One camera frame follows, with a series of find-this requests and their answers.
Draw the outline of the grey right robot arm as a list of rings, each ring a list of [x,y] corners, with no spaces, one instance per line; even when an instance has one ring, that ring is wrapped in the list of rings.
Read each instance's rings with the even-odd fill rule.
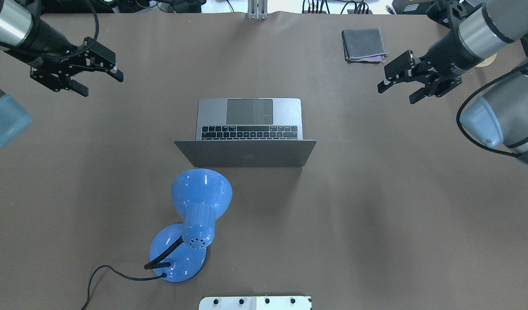
[[[441,0],[427,15],[448,26],[449,33],[422,57],[408,50],[388,63],[379,93],[396,83],[420,82],[422,88],[409,97],[411,104],[444,96],[459,86],[463,73],[504,47],[528,40],[528,0],[488,0],[469,7],[460,0]],[[528,166],[528,56],[473,92],[455,120],[474,145]]]

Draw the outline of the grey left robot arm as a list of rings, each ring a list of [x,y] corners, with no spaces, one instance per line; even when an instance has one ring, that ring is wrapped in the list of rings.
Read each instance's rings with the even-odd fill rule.
[[[0,49],[30,67],[30,78],[51,91],[73,91],[88,96],[88,88],[73,77],[82,72],[104,72],[118,82],[116,54],[97,41],[97,16],[93,37],[79,46],[41,19],[41,2],[0,0]],[[12,96],[0,89],[0,149],[23,134],[32,123],[29,114]]]

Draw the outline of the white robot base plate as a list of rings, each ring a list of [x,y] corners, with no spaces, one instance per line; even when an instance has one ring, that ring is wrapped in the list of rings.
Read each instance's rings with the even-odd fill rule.
[[[307,296],[232,296],[202,298],[199,310],[312,310]]]

